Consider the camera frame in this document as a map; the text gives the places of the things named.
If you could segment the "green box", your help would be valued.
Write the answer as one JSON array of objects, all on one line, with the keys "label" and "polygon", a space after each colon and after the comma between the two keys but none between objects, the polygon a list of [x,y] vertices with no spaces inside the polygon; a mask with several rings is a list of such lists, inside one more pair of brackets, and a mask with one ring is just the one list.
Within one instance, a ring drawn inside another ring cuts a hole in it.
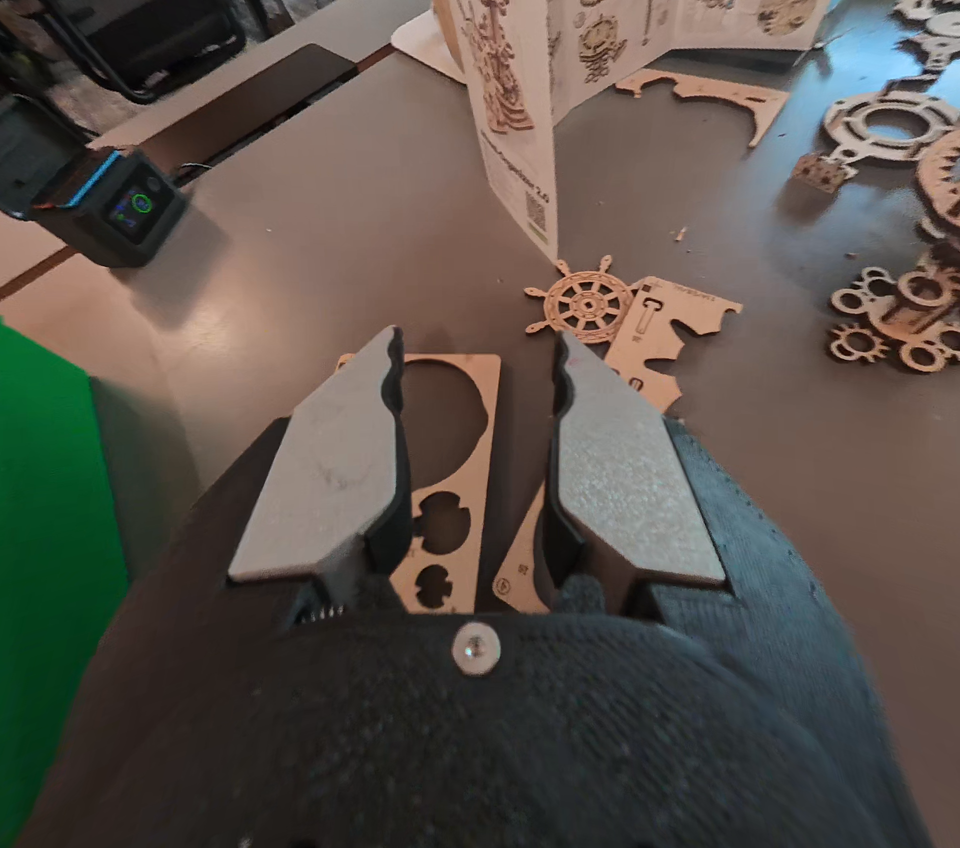
[{"label": "green box", "polygon": [[90,377],[1,327],[1,845],[128,590]]}]

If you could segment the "curved wooden sheet offcut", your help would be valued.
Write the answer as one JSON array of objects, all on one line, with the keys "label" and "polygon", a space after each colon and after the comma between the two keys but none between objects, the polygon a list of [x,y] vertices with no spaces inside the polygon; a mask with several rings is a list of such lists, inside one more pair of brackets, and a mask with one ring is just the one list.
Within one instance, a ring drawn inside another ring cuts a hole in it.
[{"label": "curved wooden sheet offcut", "polygon": [[524,615],[551,612],[552,595],[538,589],[537,570],[543,560],[546,485],[534,494],[491,586],[493,594],[513,611]]}]

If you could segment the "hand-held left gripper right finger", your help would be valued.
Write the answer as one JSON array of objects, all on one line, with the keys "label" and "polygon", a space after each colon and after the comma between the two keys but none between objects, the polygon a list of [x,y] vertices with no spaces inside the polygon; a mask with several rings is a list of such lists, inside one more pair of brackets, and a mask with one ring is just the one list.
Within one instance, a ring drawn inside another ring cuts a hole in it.
[{"label": "hand-held left gripper right finger", "polygon": [[595,579],[606,612],[645,585],[722,591],[727,574],[662,413],[570,331],[555,335],[541,549],[558,593]]}]

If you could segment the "small wooden cube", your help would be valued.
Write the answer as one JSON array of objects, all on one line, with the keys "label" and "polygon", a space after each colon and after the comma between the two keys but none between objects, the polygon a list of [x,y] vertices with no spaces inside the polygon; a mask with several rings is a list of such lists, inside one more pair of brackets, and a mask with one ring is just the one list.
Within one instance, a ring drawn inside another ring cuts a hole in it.
[{"label": "small wooden cube", "polygon": [[824,194],[837,194],[858,174],[852,165],[822,153],[807,153],[795,163],[790,179]]}]

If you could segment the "wooden gear assembly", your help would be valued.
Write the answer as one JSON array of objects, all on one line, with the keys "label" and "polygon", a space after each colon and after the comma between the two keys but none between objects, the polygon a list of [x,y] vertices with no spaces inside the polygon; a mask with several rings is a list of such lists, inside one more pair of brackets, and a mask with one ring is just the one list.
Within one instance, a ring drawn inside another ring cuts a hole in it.
[{"label": "wooden gear assembly", "polygon": [[933,374],[959,361],[958,259],[935,248],[898,276],[862,268],[829,303],[846,317],[826,342],[839,362],[872,364],[895,355],[905,369]]}]

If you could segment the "white poster stand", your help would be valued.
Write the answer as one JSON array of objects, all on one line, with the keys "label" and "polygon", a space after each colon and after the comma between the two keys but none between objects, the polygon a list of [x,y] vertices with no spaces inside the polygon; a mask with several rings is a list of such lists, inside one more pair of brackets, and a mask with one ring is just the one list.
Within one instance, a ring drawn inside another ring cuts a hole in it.
[{"label": "white poster stand", "polygon": [[414,60],[446,77],[466,85],[462,64],[450,52],[435,6],[399,26],[390,37],[390,45]]}]

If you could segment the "dark flat board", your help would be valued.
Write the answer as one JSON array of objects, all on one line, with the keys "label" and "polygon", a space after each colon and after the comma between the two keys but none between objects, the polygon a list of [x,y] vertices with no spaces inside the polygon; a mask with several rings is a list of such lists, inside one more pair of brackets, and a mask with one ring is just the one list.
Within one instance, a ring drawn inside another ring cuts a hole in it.
[{"label": "dark flat board", "polygon": [[308,44],[164,126],[141,130],[122,125],[89,147],[125,153],[139,150],[168,172],[188,163],[211,165],[216,157],[260,131],[271,130],[277,120],[357,74],[355,63]]}]

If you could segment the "small black device with screen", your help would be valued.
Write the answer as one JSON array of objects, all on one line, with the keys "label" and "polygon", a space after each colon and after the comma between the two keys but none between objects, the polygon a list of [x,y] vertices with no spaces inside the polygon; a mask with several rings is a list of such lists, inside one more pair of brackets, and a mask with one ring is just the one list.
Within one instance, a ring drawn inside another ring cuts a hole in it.
[{"label": "small black device with screen", "polygon": [[2,212],[37,224],[98,266],[137,268],[186,213],[173,181],[139,151],[86,149],[67,160],[2,163]]}]

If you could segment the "large wooden gear wheel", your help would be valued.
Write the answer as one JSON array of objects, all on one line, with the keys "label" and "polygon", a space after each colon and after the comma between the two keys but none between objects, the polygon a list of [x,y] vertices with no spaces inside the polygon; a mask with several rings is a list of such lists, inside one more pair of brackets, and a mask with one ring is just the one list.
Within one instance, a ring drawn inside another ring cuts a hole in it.
[{"label": "large wooden gear wheel", "polygon": [[959,128],[942,135],[922,153],[916,179],[925,200],[926,229],[934,238],[959,238]]}]

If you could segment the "pale wooden cog parts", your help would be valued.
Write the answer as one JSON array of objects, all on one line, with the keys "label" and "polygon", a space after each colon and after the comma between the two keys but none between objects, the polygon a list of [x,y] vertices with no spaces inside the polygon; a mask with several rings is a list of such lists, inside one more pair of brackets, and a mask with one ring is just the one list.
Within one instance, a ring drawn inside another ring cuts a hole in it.
[{"label": "pale wooden cog parts", "polygon": [[921,60],[921,76],[939,77],[959,55],[959,0],[897,0],[894,14],[918,29],[900,40]]}]

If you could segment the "wooden ship wheel part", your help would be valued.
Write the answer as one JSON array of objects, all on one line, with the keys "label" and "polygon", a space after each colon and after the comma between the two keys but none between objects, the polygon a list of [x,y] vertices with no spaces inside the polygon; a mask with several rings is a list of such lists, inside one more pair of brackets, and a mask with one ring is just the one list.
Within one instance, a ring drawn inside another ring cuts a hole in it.
[{"label": "wooden ship wheel part", "polygon": [[560,278],[547,290],[527,287],[525,295],[541,300],[543,317],[525,333],[546,329],[567,331],[587,346],[612,343],[629,313],[641,281],[625,282],[611,274],[612,256],[604,256],[596,269],[574,271],[558,259]]}]

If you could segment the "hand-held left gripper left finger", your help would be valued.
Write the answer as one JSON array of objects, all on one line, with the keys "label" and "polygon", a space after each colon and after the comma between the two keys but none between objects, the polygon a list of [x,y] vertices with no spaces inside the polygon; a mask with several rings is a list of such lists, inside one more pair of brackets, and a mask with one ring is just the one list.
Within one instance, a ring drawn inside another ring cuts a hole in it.
[{"label": "hand-held left gripper left finger", "polygon": [[354,609],[413,538],[404,339],[390,325],[293,411],[227,569],[236,584],[318,581]]}]

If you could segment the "wooden sheet with round cutouts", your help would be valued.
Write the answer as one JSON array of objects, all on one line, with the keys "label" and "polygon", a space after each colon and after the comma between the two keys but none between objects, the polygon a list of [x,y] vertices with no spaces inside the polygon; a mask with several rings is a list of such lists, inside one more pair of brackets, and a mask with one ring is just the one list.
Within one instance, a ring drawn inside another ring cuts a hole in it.
[{"label": "wooden sheet with round cutouts", "polygon": [[[390,581],[405,608],[419,614],[474,612],[485,527],[492,447],[498,408],[501,360],[494,354],[412,354],[407,365],[438,364],[469,379],[484,410],[484,427],[469,454],[443,479],[412,493],[414,533],[404,559]],[[439,552],[429,542],[429,516],[438,504],[452,507],[466,534],[451,551]]]}]

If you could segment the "arched wooden sheet offcut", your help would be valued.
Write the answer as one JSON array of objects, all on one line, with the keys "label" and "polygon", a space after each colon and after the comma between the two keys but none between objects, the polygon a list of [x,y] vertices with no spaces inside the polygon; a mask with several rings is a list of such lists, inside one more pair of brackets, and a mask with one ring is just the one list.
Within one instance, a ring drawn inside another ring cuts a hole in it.
[{"label": "arched wooden sheet offcut", "polygon": [[671,84],[673,96],[680,100],[717,101],[747,112],[752,125],[750,149],[757,148],[789,98],[788,92],[778,89],[652,68],[640,69],[618,80],[614,87],[620,93],[640,98],[645,88],[664,82]]}]

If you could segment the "notched wooden sheet offcut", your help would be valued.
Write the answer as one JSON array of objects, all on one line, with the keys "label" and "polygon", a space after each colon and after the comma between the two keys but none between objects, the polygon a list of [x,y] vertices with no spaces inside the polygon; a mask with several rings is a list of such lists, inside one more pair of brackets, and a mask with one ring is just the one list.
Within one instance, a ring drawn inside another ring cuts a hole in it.
[{"label": "notched wooden sheet offcut", "polygon": [[715,335],[727,313],[741,303],[654,276],[639,279],[633,302],[604,357],[606,365],[659,412],[665,413],[682,392],[675,378],[648,362],[675,362],[685,343],[679,324],[697,336]]}]

